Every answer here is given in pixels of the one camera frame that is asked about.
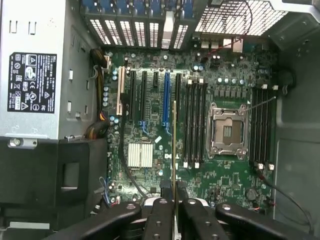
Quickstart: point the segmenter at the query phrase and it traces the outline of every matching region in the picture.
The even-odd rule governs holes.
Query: cpu socket
[[[236,155],[243,160],[248,151],[248,114],[246,105],[239,109],[218,108],[211,103],[208,112],[207,152],[215,155]]]

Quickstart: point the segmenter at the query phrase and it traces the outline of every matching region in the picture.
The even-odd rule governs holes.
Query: green circuit board
[[[152,145],[152,163],[148,167],[130,167],[130,172],[136,182],[149,197],[160,196],[160,182],[172,178],[172,125],[173,101],[176,97],[176,76],[180,74],[178,119],[176,134],[176,179],[186,183],[189,197],[201,198],[211,205],[220,202],[236,203],[246,208],[252,208],[252,202],[246,198],[246,190],[254,188],[258,193],[256,203],[264,205],[266,196],[271,190],[258,180],[249,165],[248,154],[243,159],[236,155],[215,155],[209,157],[206,146],[203,147],[202,160],[199,168],[193,164],[184,166],[184,134],[185,114],[187,108],[187,84],[189,79],[204,79],[207,83],[204,103],[204,131],[206,144],[208,134],[208,111],[212,103],[218,108],[239,109],[241,105],[250,108],[253,101],[253,88],[263,84],[272,84],[272,65],[277,62],[277,54],[271,51],[250,48],[247,53],[235,53],[230,49],[219,51],[210,56],[209,61],[200,63],[206,52],[191,50],[189,52],[145,51],[110,49],[106,51],[110,56],[110,74],[104,76],[105,86],[108,87],[107,106],[104,110],[115,121],[109,128],[107,137],[109,141],[108,152],[108,184],[110,197],[120,197],[122,201],[142,201],[137,189],[129,181],[118,159],[119,127],[121,116],[117,116],[119,75],[112,73],[120,66],[126,71],[136,72],[134,86],[133,120],[127,122],[124,130],[124,152],[128,159],[130,144]],[[142,86],[143,72],[147,72],[146,86]],[[157,87],[154,86],[154,73],[158,73]],[[170,75],[169,97],[165,94],[165,74]],[[125,74],[124,92],[131,93],[131,75]],[[145,88],[145,129],[141,121],[141,93]],[[164,98],[168,98],[168,125],[163,126]],[[273,157],[274,131],[275,131],[275,104],[272,105],[270,158]],[[250,142],[250,121],[248,113],[248,142]],[[272,171],[264,170],[267,178],[272,179]],[[213,199],[213,189],[219,188],[220,196]]]

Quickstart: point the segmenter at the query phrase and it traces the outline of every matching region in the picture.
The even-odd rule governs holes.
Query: power supply label
[[[54,114],[56,74],[56,54],[10,55],[7,111]]]

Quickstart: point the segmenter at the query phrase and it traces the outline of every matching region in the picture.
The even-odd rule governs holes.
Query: beige pci slot
[[[126,68],[124,66],[120,66],[118,69],[118,95],[116,99],[116,114],[122,115],[122,103],[120,100],[120,95],[125,92],[125,74]]]

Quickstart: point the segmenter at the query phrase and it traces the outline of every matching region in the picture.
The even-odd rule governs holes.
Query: motherboard
[[[108,185],[111,201],[144,199],[119,160],[121,94],[129,99],[124,129],[127,167],[148,197],[161,182],[184,182],[189,197],[246,208],[263,207],[271,189],[253,173],[258,164],[273,177],[277,54],[247,47],[188,52],[107,49],[104,110],[111,127]],[[176,102],[175,165],[173,104]]]

